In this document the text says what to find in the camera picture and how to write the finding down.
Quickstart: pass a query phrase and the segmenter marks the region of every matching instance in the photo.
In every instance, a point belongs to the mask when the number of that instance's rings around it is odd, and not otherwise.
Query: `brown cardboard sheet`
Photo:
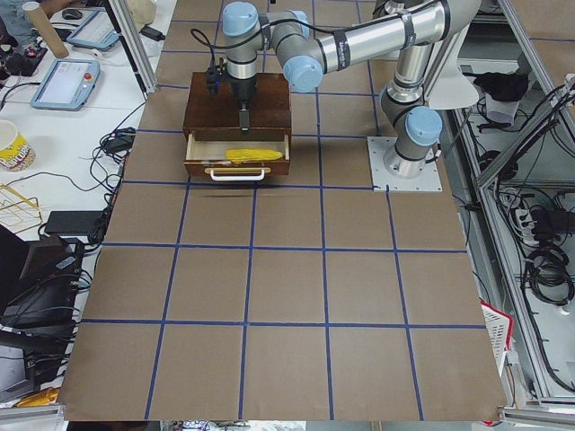
[[[377,94],[393,63],[292,94],[287,177],[182,177],[186,83],[205,58],[179,51],[206,52],[189,29],[218,34],[216,3],[175,9],[159,67],[172,87],[142,118],[58,398],[66,418],[497,418],[505,397],[443,168],[442,193],[372,190],[364,136],[390,130]],[[351,4],[270,8],[365,20]]]

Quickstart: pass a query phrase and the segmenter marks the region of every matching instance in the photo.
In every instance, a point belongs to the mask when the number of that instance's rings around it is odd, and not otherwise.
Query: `paper cup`
[[[0,119],[0,166],[6,171],[26,169],[36,158],[36,152],[18,132],[12,121]]]

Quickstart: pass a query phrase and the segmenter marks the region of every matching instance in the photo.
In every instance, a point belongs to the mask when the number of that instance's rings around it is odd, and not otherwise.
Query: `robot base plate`
[[[394,136],[369,136],[367,138],[374,191],[386,191],[389,188],[390,191],[440,192],[442,190],[441,180],[435,162],[425,164],[420,175],[411,180],[398,178],[385,168],[385,151],[395,144],[395,139]],[[427,158],[432,157],[433,151],[429,150]]]

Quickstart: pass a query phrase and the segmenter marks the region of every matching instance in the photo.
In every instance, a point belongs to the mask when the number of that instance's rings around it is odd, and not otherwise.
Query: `connector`
[[[146,36],[151,40],[155,40],[156,42],[159,42],[160,40],[165,40],[165,36],[161,31],[156,30],[155,28],[150,27],[149,25],[145,25],[144,28],[140,30],[140,34]]]

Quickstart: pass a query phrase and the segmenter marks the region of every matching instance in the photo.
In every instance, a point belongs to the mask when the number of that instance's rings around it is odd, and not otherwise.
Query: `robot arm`
[[[481,0],[377,0],[378,14],[387,15],[320,39],[308,38],[302,12],[258,14],[252,4],[229,4],[223,17],[226,72],[239,101],[242,131],[249,130],[259,50],[273,48],[291,86],[297,92],[311,92],[325,74],[399,49],[394,79],[380,97],[398,135],[385,166],[399,177],[415,177],[442,128],[439,115],[422,106],[422,82],[432,46],[464,29],[480,4]]]
[[[257,51],[273,48],[291,85],[299,92],[310,92],[324,74],[458,33],[472,20],[480,3],[435,0],[409,9],[396,8],[397,12],[383,18],[310,40],[309,30],[296,22],[305,22],[303,13],[258,15],[252,4],[234,2],[224,10],[226,45],[236,47],[226,51],[228,73],[240,79],[255,75]]]

